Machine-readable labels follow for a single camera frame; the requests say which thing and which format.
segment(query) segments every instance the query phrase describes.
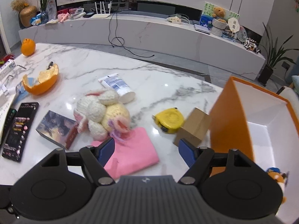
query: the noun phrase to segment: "orange fruit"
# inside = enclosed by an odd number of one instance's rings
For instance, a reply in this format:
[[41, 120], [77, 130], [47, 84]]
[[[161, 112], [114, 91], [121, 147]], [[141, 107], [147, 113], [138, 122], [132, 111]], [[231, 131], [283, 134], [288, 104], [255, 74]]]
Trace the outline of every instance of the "orange fruit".
[[31, 39], [24, 39], [21, 46], [21, 52], [25, 56], [32, 55], [35, 52], [35, 42]]
[[37, 78], [38, 83], [30, 86], [27, 74], [23, 76], [22, 84], [25, 90], [33, 95], [39, 95], [49, 90], [57, 81], [59, 68], [54, 64], [49, 70], [41, 71]]

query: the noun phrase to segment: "white marble tv cabinet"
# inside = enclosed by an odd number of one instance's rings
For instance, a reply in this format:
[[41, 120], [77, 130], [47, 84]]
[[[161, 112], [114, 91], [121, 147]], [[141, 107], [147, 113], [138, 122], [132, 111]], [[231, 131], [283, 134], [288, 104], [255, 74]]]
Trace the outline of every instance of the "white marble tv cabinet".
[[[20, 39], [36, 43], [88, 43], [109, 45], [108, 18], [80, 18], [57, 24], [32, 26], [19, 31]], [[115, 36], [116, 15], [111, 20]], [[179, 56], [212, 65], [254, 80], [265, 59], [240, 43], [197, 32], [193, 25], [177, 25], [163, 18], [118, 14], [117, 36], [125, 46]]]

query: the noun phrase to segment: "marble tabletop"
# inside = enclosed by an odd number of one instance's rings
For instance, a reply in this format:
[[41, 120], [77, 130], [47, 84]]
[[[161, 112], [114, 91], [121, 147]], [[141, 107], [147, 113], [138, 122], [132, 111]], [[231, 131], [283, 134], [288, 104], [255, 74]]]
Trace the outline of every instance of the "marble tabletop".
[[[59, 65], [59, 80], [47, 93], [28, 96], [21, 101], [38, 102], [39, 109], [21, 162], [13, 162], [0, 156], [0, 184], [13, 185], [36, 163], [57, 148], [57, 145], [41, 137], [35, 130], [48, 110], [74, 119], [73, 109], [77, 100], [89, 90], [102, 88], [98, 82], [99, 78], [116, 72], [136, 92], [135, 100], [126, 104], [131, 114], [131, 126], [146, 129], [160, 159], [158, 164], [134, 175], [172, 175], [177, 181], [186, 172], [188, 166], [180, 157], [178, 148], [172, 143], [175, 136], [162, 132], [153, 122], [152, 115], [171, 107], [177, 107], [185, 117], [194, 107], [208, 113], [222, 88], [179, 71], [136, 59], [45, 43], [38, 43], [32, 56], [17, 57], [16, 64], [26, 67], [26, 70], [17, 67], [10, 73], [13, 78], [7, 78], [4, 83], [7, 87], [16, 86], [24, 74], [36, 78], [51, 61]], [[89, 133], [78, 134], [69, 151], [78, 151], [91, 142], [92, 137]], [[202, 145], [209, 146], [208, 135]], [[79, 167], [69, 169], [82, 175]]]

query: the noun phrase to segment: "wall socket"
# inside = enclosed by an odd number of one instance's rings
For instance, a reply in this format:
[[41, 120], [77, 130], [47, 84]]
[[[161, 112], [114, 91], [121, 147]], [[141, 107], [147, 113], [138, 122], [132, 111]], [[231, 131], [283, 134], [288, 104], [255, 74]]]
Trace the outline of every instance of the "wall socket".
[[286, 63], [285, 61], [281, 65], [284, 69], [288, 70], [290, 68], [290, 65]]

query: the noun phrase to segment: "blue gripper pad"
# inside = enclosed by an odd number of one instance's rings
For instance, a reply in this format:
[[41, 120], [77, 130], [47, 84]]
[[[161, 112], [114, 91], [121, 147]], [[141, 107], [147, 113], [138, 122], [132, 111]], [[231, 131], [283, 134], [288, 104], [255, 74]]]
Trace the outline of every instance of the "blue gripper pad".
[[191, 167], [195, 161], [194, 149], [191, 149], [188, 144], [184, 140], [180, 140], [178, 143], [178, 152], [180, 153], [181, 157], [184, 159], [185, 163], [188, 167]]
[[100, 150], [100, 154], [98, 157], [98, 161], [101, 164], [102, 167], [106, 165], [112, 154], [114, 153], [115, 149], [115, 142], [114, 139], [111, 138], [105, 146]]

